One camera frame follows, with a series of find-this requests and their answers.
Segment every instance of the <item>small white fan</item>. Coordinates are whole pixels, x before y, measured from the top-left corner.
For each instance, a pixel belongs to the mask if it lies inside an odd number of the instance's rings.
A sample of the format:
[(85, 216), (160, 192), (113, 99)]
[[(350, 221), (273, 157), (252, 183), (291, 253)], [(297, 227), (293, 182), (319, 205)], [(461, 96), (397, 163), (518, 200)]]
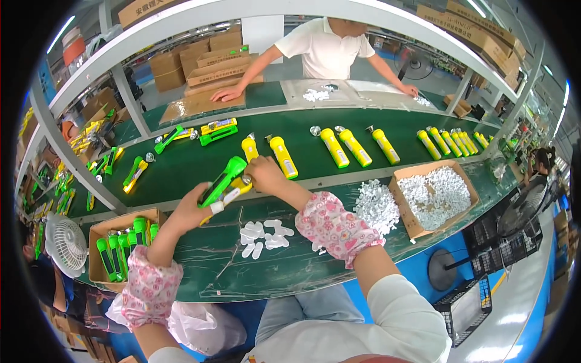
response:
[(89, 254), (87, 240), (81, 228), (72, 220), (53, 212), (48, 213), (45, 248), (59, 269), (71, 279), (85, 272)]

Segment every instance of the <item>white shirt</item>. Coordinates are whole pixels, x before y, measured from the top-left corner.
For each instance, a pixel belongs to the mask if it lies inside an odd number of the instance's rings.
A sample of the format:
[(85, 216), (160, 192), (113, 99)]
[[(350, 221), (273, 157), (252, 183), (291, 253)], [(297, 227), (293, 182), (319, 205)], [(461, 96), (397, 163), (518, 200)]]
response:
[[(362, 354), (382, 354), (414, 363), (446, 363), (452, 340), (442, 315), (404, 276), (379, 280), (367, 296), (375, 324), (304, 320), (291, 324), (254, 347), (265, 363), (338, 363)], [(192, 363), (178, 348), (162, 348), (149, 363)]]
[(327, 17), (299, 25), (274, 45), (288, 58), (302, 56), (306, 78), (324, 80), (348, 80), (356, 56), (375, 54), (365, 34), (341, 38), (333, 33)]

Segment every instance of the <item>fan base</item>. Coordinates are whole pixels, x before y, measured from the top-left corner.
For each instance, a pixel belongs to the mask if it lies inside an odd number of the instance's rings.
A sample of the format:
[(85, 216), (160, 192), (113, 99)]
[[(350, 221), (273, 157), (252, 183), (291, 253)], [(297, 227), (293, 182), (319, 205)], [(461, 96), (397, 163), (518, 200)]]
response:
[(445, 266), (454, 264), (454, 257), (445, 249), (435, 251), (428, 261), (428, 279), (437, 291), (446, 291), (456, 281), (456, 268), (445, 270)]

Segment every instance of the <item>white plastic bag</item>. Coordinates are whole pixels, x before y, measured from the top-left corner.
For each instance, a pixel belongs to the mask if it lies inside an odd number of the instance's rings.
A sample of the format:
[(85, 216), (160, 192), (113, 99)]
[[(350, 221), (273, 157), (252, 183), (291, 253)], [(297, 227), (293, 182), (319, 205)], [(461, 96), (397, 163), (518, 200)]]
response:
[[(121, 315), (122, 305), (119, 294), (105, 315), (127, 326), (127, 320)], [(246, 330), (240, 320), (216, 304), (175, 302), (171, 306), (168, 325), (178, 343), (208, 356), (238, 347), (246, 341)]]

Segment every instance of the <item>pink floral sleeve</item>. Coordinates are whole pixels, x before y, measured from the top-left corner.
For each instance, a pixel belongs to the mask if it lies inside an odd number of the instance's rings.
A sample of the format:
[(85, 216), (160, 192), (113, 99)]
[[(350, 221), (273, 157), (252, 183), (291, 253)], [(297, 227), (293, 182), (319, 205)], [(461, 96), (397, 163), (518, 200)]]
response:
[(167, 328), (167, 318), (175, 300), (184, 270), (175, 261), (170, 267), (157, 267), (147, 259), (147, 247), (137, 246), (127, 259), (129, 273), (123, 289), (121, 314), (129, 329), (156, 323)]
[(355, 214), (346, 211), (343, 203), (329, 192), (313, 193), (311, 200), (295, 218), (297, 230), (311, 242), (324, 246), (335, 258), (353, 268), (353, 260), (363, 249), (385, 244), (375, 229)]

